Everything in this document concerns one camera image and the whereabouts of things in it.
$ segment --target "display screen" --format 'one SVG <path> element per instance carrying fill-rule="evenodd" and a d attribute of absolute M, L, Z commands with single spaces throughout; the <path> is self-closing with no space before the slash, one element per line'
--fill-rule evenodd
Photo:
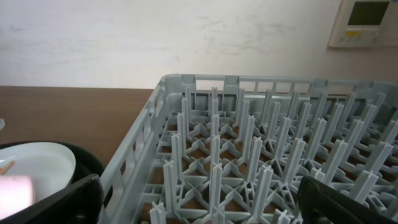
<path fill-rule="evenodd" d="M 380 25 L 389 2 L 355 2 L 348 25 Z"/>

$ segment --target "pink sponge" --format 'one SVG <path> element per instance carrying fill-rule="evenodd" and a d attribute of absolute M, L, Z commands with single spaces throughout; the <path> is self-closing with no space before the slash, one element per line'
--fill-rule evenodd
<path fill-rule="evenodd" d="M 35 201 L 33 183 L 28 176 L 0 175 L 0 220 Z"/>

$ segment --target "thermostat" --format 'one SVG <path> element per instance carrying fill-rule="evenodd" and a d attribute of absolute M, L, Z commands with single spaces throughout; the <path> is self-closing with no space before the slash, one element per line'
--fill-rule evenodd
<path fill-rule="evenodd" d="M 330 47 L 377 47 L 389 25 L 393 5 L 386 0 L 342 0 Z"/>

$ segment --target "dish rack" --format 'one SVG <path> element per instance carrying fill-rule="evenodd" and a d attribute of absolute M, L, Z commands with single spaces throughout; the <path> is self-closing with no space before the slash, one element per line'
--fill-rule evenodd
<path fill-rule="evenodd" d="M 99 223 L 302 223 L 306 175 L 398 220 L 396 96 L 388 82 L 164 76 L 101 176 Z"/>

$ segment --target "wooden table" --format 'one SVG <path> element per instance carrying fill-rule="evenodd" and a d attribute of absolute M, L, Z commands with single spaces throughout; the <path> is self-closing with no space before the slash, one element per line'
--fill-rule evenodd
<path fill-rule="evenodd" d="M 0 144 L 67 142 L 106 166 L 152 91 L 0 86 Z"/>

